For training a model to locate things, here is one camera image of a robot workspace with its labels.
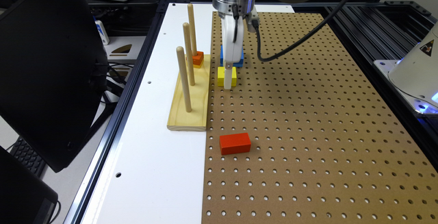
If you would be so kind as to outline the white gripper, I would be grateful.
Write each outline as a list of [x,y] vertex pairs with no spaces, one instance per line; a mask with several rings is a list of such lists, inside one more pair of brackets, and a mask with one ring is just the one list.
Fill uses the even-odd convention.
[[223,66],[218,68],[218,79],[224,80],[224,89],[233,87],[233,63],[240,60],[246,31],[255,33],[252,21],[259,21],[256,8],[236,20],[232,14],[219,13],[222,23]]

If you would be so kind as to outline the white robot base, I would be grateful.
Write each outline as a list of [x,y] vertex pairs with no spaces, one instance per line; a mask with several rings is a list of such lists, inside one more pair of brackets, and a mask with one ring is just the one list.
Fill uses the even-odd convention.
[[400,60],[374,65],[403,96],[414,112],[437,113],[437,26]]

